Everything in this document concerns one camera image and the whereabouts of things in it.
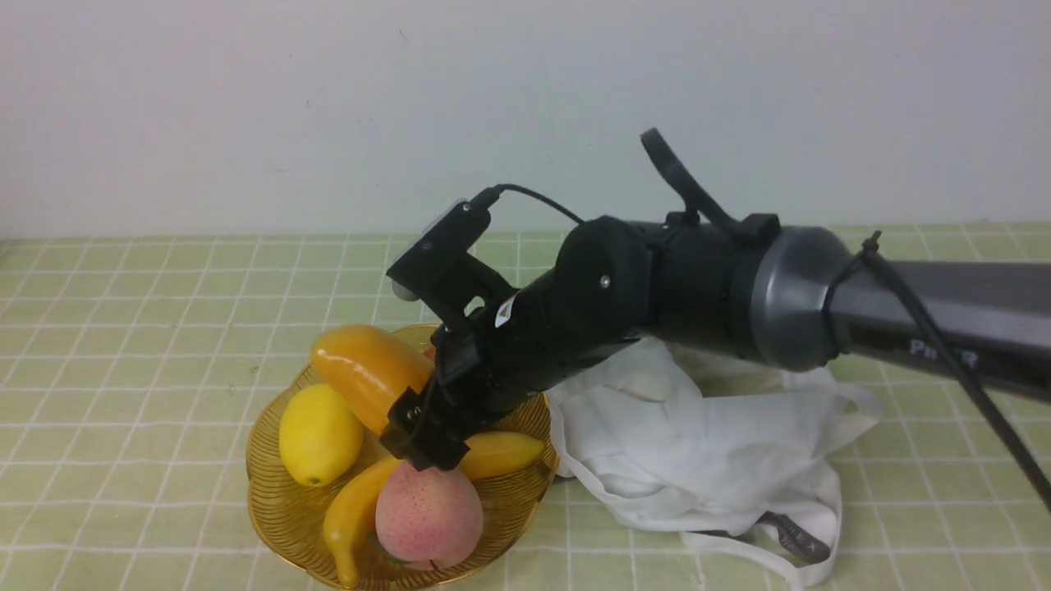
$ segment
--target green checkered tablecloth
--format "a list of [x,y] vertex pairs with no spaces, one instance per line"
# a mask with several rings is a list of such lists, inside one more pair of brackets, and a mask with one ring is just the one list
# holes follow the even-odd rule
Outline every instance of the green checkered tablecloth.
[[[858,246],[872,228],[834,229]],[[891,259],[1051,261],[1051,224],[883,229]],[[245,441],[323,329],[435,320],[383,281],[411,239],[0,243],[0,589],[321,589],[252,531]],[[522,285],[561,239],[487,236],[475,253]],[[832,369],[888,419],[830,458],[846,508],[822,588],[1051,589],[1051,517],[963,393],[864,360]],[[996,398],[1051,468],[1051,407]],[[570,483],[508,555],[449,590],[784,588],[621,527]]]

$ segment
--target white wall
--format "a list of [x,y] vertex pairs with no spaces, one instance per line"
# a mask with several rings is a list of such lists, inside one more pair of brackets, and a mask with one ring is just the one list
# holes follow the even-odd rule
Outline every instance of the white wall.
[[[733,213],[1051,219],[1047,0],[4,0],[0,236],[412,231],[517,182]],[[495,227],[564,227],[506,200]]]

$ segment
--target sticker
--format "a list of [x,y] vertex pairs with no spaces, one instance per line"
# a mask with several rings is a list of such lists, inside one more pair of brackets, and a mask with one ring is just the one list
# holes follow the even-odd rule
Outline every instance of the sticker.
[[496,310],[496,320],[493,322],[493,326],[495,328],[503,326],[509,320],[511,320],[511,307],[515,305],[515,298],[517,297],[518,294],[515,293],[514,295],[508,298],[506,302],[500,304],[499,309]]

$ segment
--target golden wire basket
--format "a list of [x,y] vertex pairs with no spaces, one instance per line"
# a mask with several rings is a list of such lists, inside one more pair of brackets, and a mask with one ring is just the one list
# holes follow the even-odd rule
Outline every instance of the golden wire basket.
[[[434,325],[413,325],[393,333],[420,351],[430,347]],[[377,460],[389,455],[366,430],[366,441],[354,466],[322,488],[297,484],[285,470],[277,451],[277,429],[288,401],[300,390],[320,382],[308,365],[292,385],[274,399],[256,420],[248,439],[248,513],[264,544],[292,566],[333,589],[344,589],[335,563],[322,538],[322,523],[329,504],[347,482]],[[551,446],[550,414],[543,394],[534,396],[492,430],[518,431],[544,443],[544,451],[531,466],[515,473],[475,483],[485,511],[485,528],[474,553],[455,567],[416,571],[396,565],[378,548],[356,555],[362,567],[360,590],[418,590],[470,576],[507,552],[529,528],[555,477],[558,456]]]

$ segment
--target pink peach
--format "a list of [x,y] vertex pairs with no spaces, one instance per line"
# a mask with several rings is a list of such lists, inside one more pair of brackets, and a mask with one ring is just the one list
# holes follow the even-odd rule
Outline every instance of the pink peach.
[[445,569],[463,562],[478,545],[481,529],[478,492],[458,469],[417,471],[405,462],[376,502],[376,537],[409,568]]

